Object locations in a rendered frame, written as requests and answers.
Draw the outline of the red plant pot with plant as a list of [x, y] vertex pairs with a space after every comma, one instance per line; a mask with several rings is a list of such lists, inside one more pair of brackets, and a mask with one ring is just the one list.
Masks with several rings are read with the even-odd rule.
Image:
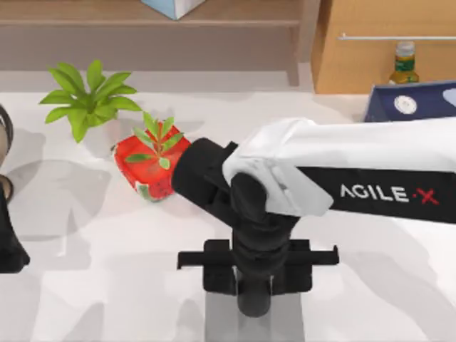
[[174, 193], [172, 176], [189, 140], [175, 126], [172, 115], [159, 119], [142, 114], [143, 126], [114, 147], [119, 171], [145, 200], [159, 202]]

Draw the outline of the dark blue box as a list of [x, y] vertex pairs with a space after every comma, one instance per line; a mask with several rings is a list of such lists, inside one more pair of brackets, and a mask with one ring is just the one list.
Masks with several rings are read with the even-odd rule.
[[363, 121], [378, 123], [456, 117], [456, 81], [374, 86]]

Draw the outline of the green and yellow bottle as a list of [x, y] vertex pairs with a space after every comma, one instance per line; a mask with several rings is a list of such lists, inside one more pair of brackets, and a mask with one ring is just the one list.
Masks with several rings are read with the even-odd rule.
[[394, 71], [389, 84], [418, 83], [420, 76], [415, 71], [415, 43], [400, 41], [395, 47]]

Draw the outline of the wooden cupboard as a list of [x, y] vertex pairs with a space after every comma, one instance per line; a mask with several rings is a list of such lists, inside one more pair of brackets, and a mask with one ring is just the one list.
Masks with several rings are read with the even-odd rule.
[[[349, 36], [456, 36], [456, 0], [321, 0], [311, 52], [316, 93], [366, 94], [394, 70], [398, 41]], [[420, 81], [456, 80], [456, 41], [414, 41]]]

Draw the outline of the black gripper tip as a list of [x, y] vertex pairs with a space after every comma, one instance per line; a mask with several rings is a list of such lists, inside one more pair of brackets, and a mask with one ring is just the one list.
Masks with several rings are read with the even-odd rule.
[[11, 223], [8, 199], [12, 189], [12, 183], [0, 175], [0, 274], [17, 274], [31, 261]]

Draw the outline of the wooden open shelf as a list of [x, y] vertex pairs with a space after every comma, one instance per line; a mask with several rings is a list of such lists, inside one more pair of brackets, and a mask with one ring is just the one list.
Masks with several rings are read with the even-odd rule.
[[296, 85], [320, 0], [197, 0], [178, 20], [159, 11], [170, 1], [0, 0], [0, 71], [99, 58], [110, 71], [278, 68]]

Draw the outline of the green leafy plant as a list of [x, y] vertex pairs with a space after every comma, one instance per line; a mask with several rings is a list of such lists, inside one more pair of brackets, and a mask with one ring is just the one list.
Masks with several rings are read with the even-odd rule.
[[88, 131], [118, 118], [122, 110], [140, 112], [142, 108], [131, 95], [137, 90], [125, 82], [130, 71], [120, 71], [106, 76], [103, 63], [93, 60], [85, 75], [72, 64], [59, 62], [48, 69], [58, 88], [50, 91], [39, 103], [52, 105], [45, 118], [51, 124], [65, 118], [71, 128], [71, 135], [80, 143]]

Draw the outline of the light blue box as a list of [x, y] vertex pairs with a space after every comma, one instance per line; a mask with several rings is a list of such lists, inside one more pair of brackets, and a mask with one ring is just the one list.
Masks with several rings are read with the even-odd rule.
[[167, 18], [177, 21], [206, 0], [141, 0], [141, 2]]

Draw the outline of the brown and black round object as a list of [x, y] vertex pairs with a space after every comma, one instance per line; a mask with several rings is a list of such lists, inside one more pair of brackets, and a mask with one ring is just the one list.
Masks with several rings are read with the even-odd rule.
[[0, 104], [0, 167], [8, 155], [14, 139], [14, 126], [6, 109]]

